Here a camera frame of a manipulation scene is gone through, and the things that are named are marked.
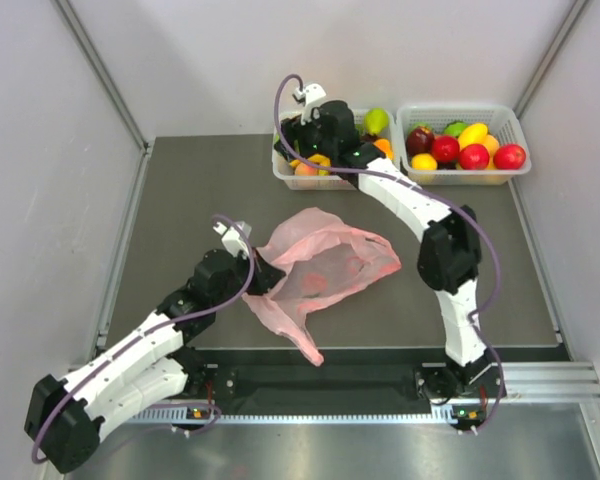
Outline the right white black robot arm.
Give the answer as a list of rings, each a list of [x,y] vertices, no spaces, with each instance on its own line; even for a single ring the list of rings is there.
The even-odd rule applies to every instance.
[[[389,209],[420,242],[417,271],[438,298],[448,357],[444,396],[478,389],[499,357],[479,326],[481,248],[491,244],[474,211],[408,179],[378,146],[361,139],[353,111],[342,100],[322,101],[289,119],[274,119],[276,149],[294,160],[325,156],[328,172]]]

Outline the pink plastic bag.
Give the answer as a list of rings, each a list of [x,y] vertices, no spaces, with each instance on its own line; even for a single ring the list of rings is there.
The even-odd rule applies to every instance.
[[[345,224],[338,216],[306,208],[274,229],[257,251],[286,276],[269,293],[243,300],[261,324],[290,340],[315,367],[324,362],[306,327],[307,316],[363,291],[401,269],[384,237]],[[301,298],[324,291],[324,298]]]

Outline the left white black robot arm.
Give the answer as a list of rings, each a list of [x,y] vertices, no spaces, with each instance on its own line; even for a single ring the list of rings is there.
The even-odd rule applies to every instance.
[[[24,425],[33,462],[70,473],[131,417],[169,397],[200,394],[207,374],[189,342],[219,310],[243,294],[270,292],[284,277],[258,252],[207,252],[123,340],[61,379],[48,374],[35,384]]]

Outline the dark green avocado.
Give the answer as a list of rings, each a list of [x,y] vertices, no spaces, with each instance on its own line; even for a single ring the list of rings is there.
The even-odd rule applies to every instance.
[[[316,292],[304,293],[301,298],[315,299],[315,298],[324,298],[325,296],[326,296],[326,293],[324,291],[321,291],[321,292],[316,291]]]

